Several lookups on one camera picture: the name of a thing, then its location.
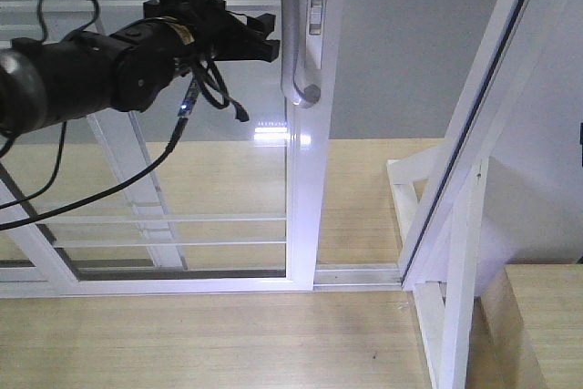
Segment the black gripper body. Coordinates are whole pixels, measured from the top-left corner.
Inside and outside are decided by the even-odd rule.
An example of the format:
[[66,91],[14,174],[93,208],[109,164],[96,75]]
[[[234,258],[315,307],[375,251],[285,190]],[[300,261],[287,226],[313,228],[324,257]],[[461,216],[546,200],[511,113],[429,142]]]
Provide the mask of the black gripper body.
[[227,10],[224,0],[150,0],[144,16],[169,17],[186,28],[186,43],[216,61],[257,60],[272,62],[280,42],[269,39],[276,16],[247,16],[244,21]]

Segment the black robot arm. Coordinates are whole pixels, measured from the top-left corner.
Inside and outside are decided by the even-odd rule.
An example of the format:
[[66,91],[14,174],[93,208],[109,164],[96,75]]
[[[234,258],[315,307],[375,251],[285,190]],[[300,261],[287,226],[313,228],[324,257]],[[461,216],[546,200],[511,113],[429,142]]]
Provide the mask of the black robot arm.
[[57,43],[20,37],[1,53],[1,132],[28,132],[112,108],[147,110],[176,77],[191,76],[179,109],[185,118],[196,99],[245,108],[229,93],[220,61],[274,61],[275,16],[228,10],[223,0],[149,0],[141,19],[111,35],[81,25]]

